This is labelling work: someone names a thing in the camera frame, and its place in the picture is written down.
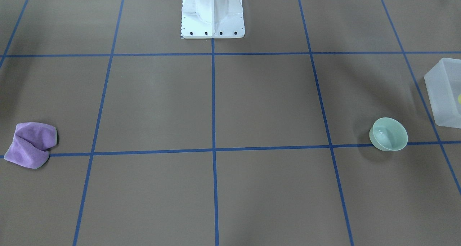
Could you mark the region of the mint green bowl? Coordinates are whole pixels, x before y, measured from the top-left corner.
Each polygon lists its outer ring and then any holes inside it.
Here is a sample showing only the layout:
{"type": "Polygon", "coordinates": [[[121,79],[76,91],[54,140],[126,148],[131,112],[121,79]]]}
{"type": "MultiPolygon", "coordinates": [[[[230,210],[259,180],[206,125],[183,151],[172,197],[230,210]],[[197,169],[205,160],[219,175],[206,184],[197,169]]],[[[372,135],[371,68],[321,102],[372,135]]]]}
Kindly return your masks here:
{"type": "Polygon", "coordinates": [[[370,128],[369,138],[381,151],[399,151],[408,144],[408,133],[397,120],[389,117],[377,119],[370,128]]]}

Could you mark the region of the purple microfiber cloth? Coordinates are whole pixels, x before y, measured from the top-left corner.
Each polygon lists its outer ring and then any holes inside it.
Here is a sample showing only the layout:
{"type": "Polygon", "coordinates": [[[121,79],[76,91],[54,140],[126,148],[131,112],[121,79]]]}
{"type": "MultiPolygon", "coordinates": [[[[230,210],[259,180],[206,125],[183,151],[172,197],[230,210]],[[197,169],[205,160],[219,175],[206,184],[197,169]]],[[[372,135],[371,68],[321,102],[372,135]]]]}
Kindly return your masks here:
{"type": "Polygon", "coordinates": [[[48,161],[49,150],[57,144],[56,127],[38,122],[19,123],[4,159],[21,167],[38,169],[48,161]]]}

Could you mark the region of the clear white plastic bin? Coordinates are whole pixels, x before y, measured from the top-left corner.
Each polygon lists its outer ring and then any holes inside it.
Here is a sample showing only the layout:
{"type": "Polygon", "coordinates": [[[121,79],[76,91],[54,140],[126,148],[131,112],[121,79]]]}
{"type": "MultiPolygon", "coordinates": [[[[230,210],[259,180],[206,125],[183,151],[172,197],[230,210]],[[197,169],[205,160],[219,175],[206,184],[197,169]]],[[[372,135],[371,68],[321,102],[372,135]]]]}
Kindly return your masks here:
{"type": "Polygon", "coordinates": [[[424,80],[436,125],[461,128],[460,59],[441,58],[424,80]]]}

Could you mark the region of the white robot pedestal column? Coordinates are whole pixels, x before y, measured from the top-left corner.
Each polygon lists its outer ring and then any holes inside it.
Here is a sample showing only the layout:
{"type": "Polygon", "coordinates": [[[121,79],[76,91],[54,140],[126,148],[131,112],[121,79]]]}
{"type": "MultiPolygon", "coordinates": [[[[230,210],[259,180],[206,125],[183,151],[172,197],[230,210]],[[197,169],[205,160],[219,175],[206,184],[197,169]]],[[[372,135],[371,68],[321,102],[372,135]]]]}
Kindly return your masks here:
{"type": "Polygon", "coordinates": [[[182,0],[180,36],[184,39],[243,38],[242,0],[182,0]]]}

